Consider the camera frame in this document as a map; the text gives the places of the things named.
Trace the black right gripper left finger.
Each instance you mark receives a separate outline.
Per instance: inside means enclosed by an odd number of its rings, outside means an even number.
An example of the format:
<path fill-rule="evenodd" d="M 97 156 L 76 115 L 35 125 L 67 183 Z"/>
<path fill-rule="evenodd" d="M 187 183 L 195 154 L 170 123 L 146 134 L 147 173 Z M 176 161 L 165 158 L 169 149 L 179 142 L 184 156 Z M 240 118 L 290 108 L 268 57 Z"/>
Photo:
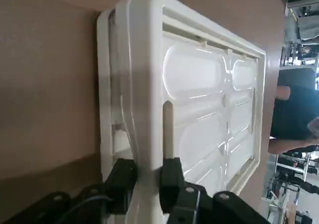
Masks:
<path fill-rule="evenodd" d="M 77 196 L 53 192 L 12 217 L 14 224 L 101 224 L 125 215 L 137 181 L 132 159 L 118 159 L 104 183 L 85 187 Z"/>

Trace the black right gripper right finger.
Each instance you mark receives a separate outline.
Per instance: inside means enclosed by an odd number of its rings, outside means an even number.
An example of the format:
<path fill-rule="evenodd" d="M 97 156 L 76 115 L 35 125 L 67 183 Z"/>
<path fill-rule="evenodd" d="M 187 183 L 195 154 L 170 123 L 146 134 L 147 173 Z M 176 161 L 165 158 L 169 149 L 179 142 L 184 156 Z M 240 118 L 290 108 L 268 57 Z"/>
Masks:
<path fill-rule="evenodd" d="M 168 224 L 267 224 L 268 221 L 229 191 L 209 196 L 185 181 L 179 158 L 165 158 L 160 170 L 159 200 Z"/>

